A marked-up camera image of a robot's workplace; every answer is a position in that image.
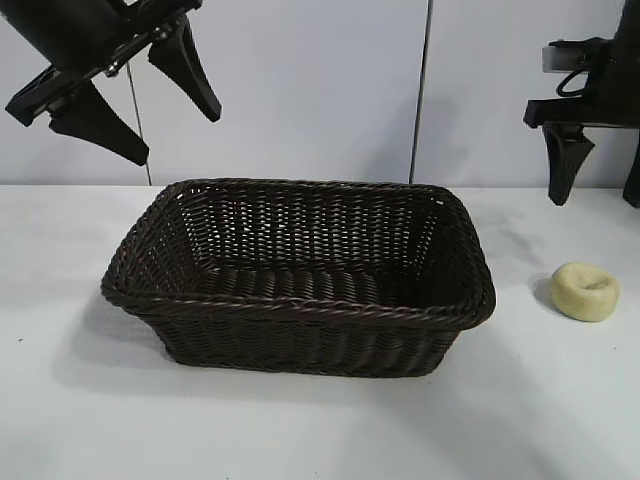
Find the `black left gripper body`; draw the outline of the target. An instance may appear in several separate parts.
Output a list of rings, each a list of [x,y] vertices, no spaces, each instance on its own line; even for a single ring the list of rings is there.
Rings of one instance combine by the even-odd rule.
[[[198,1],[3,1],[1,16],[50,66],[16,93],[6,111],[23,125],[66,92],[104,72],[115,75]]]

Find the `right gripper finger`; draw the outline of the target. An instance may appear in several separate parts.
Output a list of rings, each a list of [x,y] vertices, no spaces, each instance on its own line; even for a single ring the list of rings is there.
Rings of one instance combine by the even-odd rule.
[[[640,141],[623,189],[623,199],[632,207],[640,207]]]
[[[565,204],[595,144],[583,128],[545,128],[544,139],[549,160],[548,196],[554,204]]]

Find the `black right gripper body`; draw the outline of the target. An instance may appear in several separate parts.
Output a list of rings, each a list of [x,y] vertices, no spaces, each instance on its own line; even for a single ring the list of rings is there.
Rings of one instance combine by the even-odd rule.
[[[543,71],[564,73],[554,99],[530,100],[531,128],[566,124],[600,128],[639,126],[639,3],[624,3],[611,39],[556,40],[542,50]]]

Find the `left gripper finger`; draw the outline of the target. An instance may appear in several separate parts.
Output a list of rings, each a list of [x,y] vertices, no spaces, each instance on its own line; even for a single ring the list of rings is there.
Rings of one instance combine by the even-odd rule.
[[[172,80],[211,122],[217,122],[222,105],[200,62],[187,17],[166,24],[152,43],[149,62]]]
[[[105,148],[138,166],[144,166],[149,147],[87,82],[50,111],[49,127],[55,133]]]

